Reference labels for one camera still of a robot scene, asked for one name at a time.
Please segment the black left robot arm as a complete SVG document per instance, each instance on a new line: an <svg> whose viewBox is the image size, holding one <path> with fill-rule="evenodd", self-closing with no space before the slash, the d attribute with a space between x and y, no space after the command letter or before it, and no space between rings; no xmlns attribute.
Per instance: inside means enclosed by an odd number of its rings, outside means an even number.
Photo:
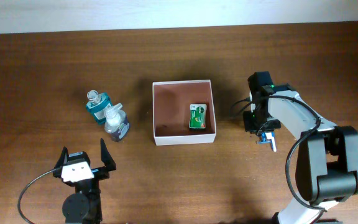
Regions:
<svg viewBox="0 0 358 224"><path fill-rule="evenodd" d="M75 189L75 193L69 195L62 205L65 223L102 222L99 182L109 178L109 173L116 170L116 163L103 139L100 140L100 153L104 165L92 169L91 161L85 151L70 154L66 147L62 149L53 176Z"/></svg>

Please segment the green soap packet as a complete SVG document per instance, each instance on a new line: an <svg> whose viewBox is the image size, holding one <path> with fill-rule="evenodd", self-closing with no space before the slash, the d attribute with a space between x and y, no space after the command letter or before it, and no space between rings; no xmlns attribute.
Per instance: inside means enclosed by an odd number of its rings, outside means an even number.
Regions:
<svg viewBox="0 0 358 224"><path fill-rule="evenodd" d="M206 110L207 104L191 104L190 129L206 129Z"/></svg>

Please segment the blue disposable razor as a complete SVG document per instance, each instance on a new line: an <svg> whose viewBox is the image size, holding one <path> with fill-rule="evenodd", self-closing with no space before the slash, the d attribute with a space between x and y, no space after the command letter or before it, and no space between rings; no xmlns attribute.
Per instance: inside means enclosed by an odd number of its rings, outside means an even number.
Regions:
<svg viewBox="0 0 358 224"><path fill-rule="evenodd" d="M257 144L270 144L271 142L272 142L271 134L270 133L262 133L260 136L260 140L257 141Z"/></svg>

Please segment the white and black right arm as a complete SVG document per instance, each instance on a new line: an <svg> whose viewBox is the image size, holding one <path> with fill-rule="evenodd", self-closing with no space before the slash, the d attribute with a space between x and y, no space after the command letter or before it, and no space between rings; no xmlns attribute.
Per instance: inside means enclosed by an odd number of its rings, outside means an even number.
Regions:
<svg viewBox="0 0 358 224"><path fill-rule="evenodd" d="M294 136L285 178L291 202L273 223L316 223L325 212L358 194L358 132L326 120L290 85L251 84L251 121L262 119L254 133L274 142L265 124L277 120Z"/></svg>

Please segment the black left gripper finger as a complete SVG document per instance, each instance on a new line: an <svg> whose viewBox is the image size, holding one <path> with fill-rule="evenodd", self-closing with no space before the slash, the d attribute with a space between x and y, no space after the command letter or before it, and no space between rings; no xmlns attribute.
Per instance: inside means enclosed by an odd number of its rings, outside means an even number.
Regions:
<svg viewBox="0 0 358 224"><path fill-rule="evenodd" d="M55 164L55 169L63 167L67 163L68 159L68 149L63 147L60 157L58 158L57 163Z"/></svg>
<svg viewBox="0 0 358 224"><path fill-rule="evenodd" d="M111 157L103 138L100 139L100 147L101 147L101 161L103 162L105 169L108 172L116 170L116 163L114 162L114 159Z"/></svg>

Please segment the blue and white toothbrush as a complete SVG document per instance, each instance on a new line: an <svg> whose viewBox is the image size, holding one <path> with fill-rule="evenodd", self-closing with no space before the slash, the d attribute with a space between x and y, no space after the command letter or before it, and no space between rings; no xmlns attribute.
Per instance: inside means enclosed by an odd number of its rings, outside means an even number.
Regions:
<svg viewBox="0 0 358 224"><path fill-rule="evenodd" d="M272 151L273 151L273 152L276 152L276 151L277 151L277 147L276 147L276 143L275 143L274 132L266 133L266 138L267 138L267 140L270 141L270 145L271 145Z"/></svg>

